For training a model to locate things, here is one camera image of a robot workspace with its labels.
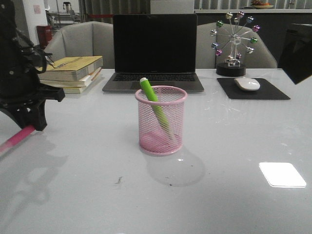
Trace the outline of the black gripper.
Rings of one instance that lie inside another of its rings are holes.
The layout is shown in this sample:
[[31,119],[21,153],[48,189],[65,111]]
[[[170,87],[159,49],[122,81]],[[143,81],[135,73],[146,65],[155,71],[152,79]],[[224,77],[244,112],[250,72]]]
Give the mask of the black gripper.
[[0,2],[0,111],[21,129],[32,125],[37,131],[46,126],[45,100],[61,102],[62,88],[44,85],[39,74],[46,72],[50,54],[37,48],[17,28],[15,6]]

